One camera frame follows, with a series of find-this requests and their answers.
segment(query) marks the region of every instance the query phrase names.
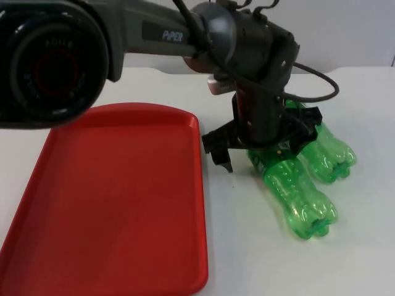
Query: white table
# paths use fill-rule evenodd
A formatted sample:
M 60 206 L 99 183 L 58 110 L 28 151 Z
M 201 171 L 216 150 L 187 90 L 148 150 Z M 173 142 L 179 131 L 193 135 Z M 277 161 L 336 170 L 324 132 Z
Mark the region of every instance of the white table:
M 333 296 L 395 294 L 395 68 L 341 68 L 341 94 L 320 104 L 324 120 L 359 157 L 349 179 L 318 185 L 339 211 L 323 239 L 291 236 L 273 196 L 251 176 L 244 152 L 230 175 L 204 157 L 209 282 L 200 295 Z M 289 92 L 331 91 L 294 75 Z M 231 94 L 211 96 L 205 75 L 126 68 L 96 105 L 152 102 L 197 115 L 202 133 L 231 119 Z M 4 240 L 48 131 L 0 130 L 0 240 Z

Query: plastic tray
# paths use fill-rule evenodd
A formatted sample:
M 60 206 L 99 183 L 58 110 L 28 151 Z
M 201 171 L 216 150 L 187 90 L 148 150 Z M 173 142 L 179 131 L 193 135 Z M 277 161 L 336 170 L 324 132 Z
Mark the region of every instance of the plastic tray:
M 0 295 L 185 296 L 207 273 L 195 116 L 115 104 L 49 133 L 0 253 Z

